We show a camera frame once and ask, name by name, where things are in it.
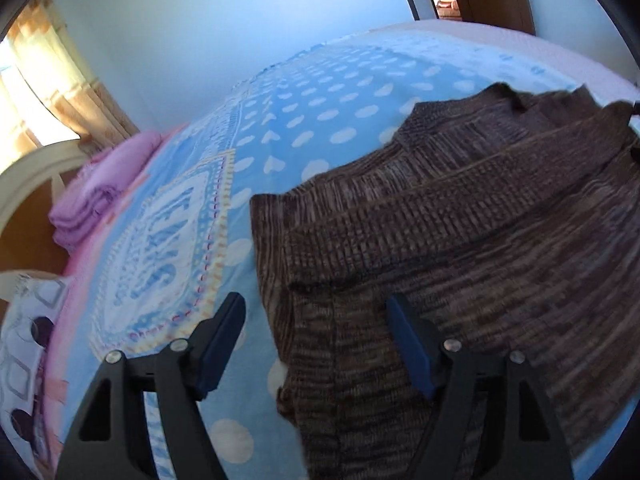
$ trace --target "patterned fabric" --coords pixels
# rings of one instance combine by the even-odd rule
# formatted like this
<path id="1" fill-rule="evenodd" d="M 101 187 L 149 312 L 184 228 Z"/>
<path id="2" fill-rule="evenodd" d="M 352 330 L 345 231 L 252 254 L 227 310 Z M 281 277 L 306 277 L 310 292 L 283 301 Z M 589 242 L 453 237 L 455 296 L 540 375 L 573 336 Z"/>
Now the patterned fabric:
<path id="1" fill-rule="evenodd" d="M 495 81 L 532 92 L 576 88 L 556 70 L 498 48 L 379 30 L 264 70 L 167 140 L 73 256 L 76 282 L 48 349 L 54 464 L 108 349 L 157 351 L 235 291 L 246 299 L 247 319 L 219 388 L 200 403 L 204 423 L 230 480 L 306 478 L 299 434 L 276 409 L 287 368 L 260 300 L 249 199 L 379 149 L 417 102 L 465 98 Z M 169 480 L 154 396 L 147 414 L 159 475 Z"/>
<path id="2" fill-rule="evenodd" d="M 418 104 L 381 150 L 252 198 L 311 478 L 398 478 L 417 449 L 431 409 L 386 328 L 394 292 L 474 351 L 525 351 L 574 456 L 606 430 L 640 385 L 632 113 L 497 85 Z"/>
<path id="3" fill-rule="evenodd" d="M 41 477 L 34 450 L 46 450 L 42 427 L 34 424 L 40 395 L 38 370 L 66 295 L 68 280 L 18 282 L 0 333 L 0 426 L 23 463 Z"/>

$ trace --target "white polka dot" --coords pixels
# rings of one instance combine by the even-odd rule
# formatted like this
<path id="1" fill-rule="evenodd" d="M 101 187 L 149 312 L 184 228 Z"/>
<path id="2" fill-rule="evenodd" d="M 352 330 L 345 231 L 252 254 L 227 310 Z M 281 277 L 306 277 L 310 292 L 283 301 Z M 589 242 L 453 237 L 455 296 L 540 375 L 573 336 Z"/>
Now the white polka dot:
<path id="1" fill-rule="evenodd" d="M 382 142 L 382 144 L 386 144 L 393 138 L 394 133 L 396 133 L 397 130 L 398 130 L 398 126 L 391 126 L 387 128 L 384 132 L 382 132 L 378 137 L 378 139 L 380 140 L 380 142 Z"/>
<path id="2" fill-rule="evenodd" d="M 431 83 L 414 83 L 412 84 L 412 87 L 417 88 L 418 90 L 433 90 L 433 85 Z"/>
<path id="3" fill-rule="evenodd" d="M 348 103 L 349 101 L 353 101 L 356 97 L 358 97 L 358 94 L 356 92 L 354 92 L 352 94 L 343 95 L 340 98 L 340 102 L 341 103 Z"/>
<path id="4" fill-rule="evenodd" d="M 285 365 L 280 359 L 276 359 L 273 366 L 267 374 L 267 390 L 273 399 L 278 395 L 278 389 L 284 384 L 284 379 L 287 378 L 287 365 Z"/>
<path id="5" fill-rule="evenodd" d="M 238 191 L 231 197 L 231 203 L 229 209 L 238 209 L 241 205 L 245 204 L 247 200 L 251 198 L 251 188 L 245 187 L 243 190 Z"/>
<path id="6" fill-rule="evenodd" d="M 243 464 L 254 454 L 254 440 L 249 430 L 229 418 L 214 422 L 209 438 L 216 455 L 231 464 Z"/>
<path id="7" fill-rule="evenodd" d="M 246 341 L 246 326 L 243 326 L 242 330 L 238 334 L 238 339 L 236 339 L 236 346 L 234 346 L 234 351 L 241 349 L 245 341 Z"/>
<path id="8" fill-rule="evenodd" d="M 380 110 L 376 105 L 365 106 L 356 112 L 356 117 L 359 119 L 364 119 L 366 117 L 371 117 L 375 115 Z"/>
<path id="9" fill-rule="evenodd" d="M 303 144 L 308 143 L 311 140 L 311 137 L 313 136 L 314 136 L 313 132 L 302 132 L 301 134 L 299 134 L 298 138 L 293 141 L 291 145 L 294 148 L 299 148 Z"/>
<path id="10" fill-rule="evenodd" d="M 378 90 L 376 90 L 374 95 L 375 95 L 375 97 L 386 97 L 389 94 L 391 94 L 391 92 L 393 90 L 394 90 L 394 84 L 393 83 L 387 83 L 382 88 L 379 88 Z"/>
<path id="11" fill-rule="evenodd" d="M 373 76 L 370 75 L 369 77 L 364 78 L 362 81 L 359 81 L 358 86 L 370 85 L 372 82 L 373 82 Z"/>
<path id="12" fill-rule="evenodd" d="M 309 106 L 319 106 L 322 103 L 324 103 L 325 101 L 326 101 L 326 98 L 319 97 L 317 99 L 313 99 L 313 100 L 309 101 Z"/>
<path id="13" fill-rule="evenodd" d="M 401 106 L 400 113 L 409 115 L 414 110 L 414 106 L 416 105 L 416 103 L 419 103 L 420 101 L 422 101 L 422 99 L 420 99 L 419 97 L 412 97 Z"/>
<path id="14" fill-rule="evenodd" d="M 302 182 L 306 182 L 317 174 L 324 173 L 329 169 L 329 163 L 326 160 L 312 160 L 306 165 L 306 168 L 302 171 Z"/>
<path id="15" fill-rule="evenodd" d="M 275 158 L 273 155 L 269 155 L 267 162 L 264 163 L 264 174 L 270 174 L 271 171 L 282 171 L 284 170 L 286 164 L 283 160 L 279 158 Z"/>
<path id="16" fill-rule="evenodd" d="M 456 81 L 453 83 L 453 87 L 456 90 L 460 90 L 461 92 L 472 92 L 476 87 L 476 84 L 473 81 L 464 80 L 464 81 Z"/>
<path id="17" fill-rule="evenodd" d="M 276 118 L 275 115 L 273 115 L 272 113 L 268 113 L 264 116 L 264 119 L 262 120 L 262 126 L 264 126 L 266 123 L 268 123 L 269 121 L 273 121 Z"/>
<path id="18" fill-rule="evenodd" d="M 264 134 L 264 137 L 260 142 L 262 144 L 266 144 L 270 140 L 280 140 L 280 136 L 273 130 L 269 130 L 267 133 Z"/>
<path id="19" fill-rule="evenodd" d="M 251 142 L 252 140 L 255 139 L 255 136 L 248 136 L 248 137 L 244 137 L 240 140 L 238 140 L 238 142 L 236 142 L 236 146 L 244 146 L 245 144 L 248 144 L 249 142 Z"/>
<path id="20" fill-rule="evenodd" d="M 238 238 L 226 247 L 225 265 L 235 267 L 242 262 L 251 252 L 254 244 L 249 238 Z"/>
<path id="21" fill-rule="evenodd" d="M 299 117 L 296 117 L 295 119 L 289 121 L 289 123 L 287 124 L 287 128 L 295 128 L 304 120 L 305 120 L 304 115 L 300 115 Z"/>
<path id="22" fill-rule="evenodd" d="M 234 173 L 238 171 L 246 170 L 250 165 L 254 163 L 254 158 L 248 156 L 247 158 L 241 158 L 234 164 Z"/>
<path id="23" fill-rule="evenodd" d="M 333 119 L 337 117 L 340 112 L 333 108 L 332 110 L 327 110 L 318 115 L 318 121 L 328 121 L 329 119 Z"/>
<path id="24" fill-rule="evenodd" d="M 442 70 L 441 66 L 432 66 L 431 68 L 428 68 L 427 70 L 422 72 L 422 75 L 425 77 L 431 77 L 436 74 L 439 74 L 441 70 Z"/>
<path id="25" fill-rule="evenodd" d="M 355 128 L 343 128 L 339 132 L 335 132 L 329 139 L 329 142 L 332 144 L 342 144 L 343 142 L 353 139 L 356 134 L 357 131 Z"/>

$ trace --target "wooden headboard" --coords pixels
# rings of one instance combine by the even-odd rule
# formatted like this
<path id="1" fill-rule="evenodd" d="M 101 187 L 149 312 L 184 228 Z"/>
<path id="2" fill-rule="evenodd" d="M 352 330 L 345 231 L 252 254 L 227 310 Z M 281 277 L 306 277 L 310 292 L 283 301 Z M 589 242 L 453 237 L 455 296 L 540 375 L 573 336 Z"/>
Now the wooden headboard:
<path id="1" fill-rule="evenodd" d="M 78 140 L 29 153 L 0 174 L 0 272 L 31 269 L 62 274 L 68 254 L 53 241 L 54 196 L 88 160 Z M 0 301 L 0 323 L 6 302 Z"/>

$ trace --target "label print on bed sheet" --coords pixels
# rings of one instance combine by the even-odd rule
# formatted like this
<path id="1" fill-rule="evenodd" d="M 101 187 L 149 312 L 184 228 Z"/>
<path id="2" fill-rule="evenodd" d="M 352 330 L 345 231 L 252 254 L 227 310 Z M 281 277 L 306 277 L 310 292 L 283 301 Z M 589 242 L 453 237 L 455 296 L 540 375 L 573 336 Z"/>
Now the label print on bed sheet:
<path id="1" fill-rule="evenodd" d="M 189 335 L 212 314 L 226 255 L 234 150 L 201 161 L 141 205 L 100 277 L 90 336 L 97 358 Z"/>

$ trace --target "bed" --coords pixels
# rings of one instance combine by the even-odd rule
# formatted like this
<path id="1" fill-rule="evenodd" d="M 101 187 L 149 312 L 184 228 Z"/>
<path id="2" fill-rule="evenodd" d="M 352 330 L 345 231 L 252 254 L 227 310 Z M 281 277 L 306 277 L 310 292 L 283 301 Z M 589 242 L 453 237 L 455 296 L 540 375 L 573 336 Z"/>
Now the bed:
<path id="1" fill-rule="evenodd" d="M 212 113 L 165 140 L 64 270 L 74 281 L 44 381 L 52 469 L 108 351 L 155 352 L 188 336 L 236 291 L 246 299 L 245 326 L 200 412 L 231 480 L 304 479 L 296 431 L 276 412 L 286 368 L 258 295 L 249 199 L 285 192 L 377 149 L 416 102 L 463 98 L 495 81 L 533 92 L 586 84 L 601 104 L 640 100 L 631 83 L 543 40 L 430 20 L 301 52 L 236 85 Z M 640 132 L 637 120 L 633 126 Z M 52 241 L 43 232 L 38 243 Z M 637 402 L 574 461 L 577 480 L 598 468 Z M 151 394 L 146 414 L 159 477 L 174 478 Z"/>

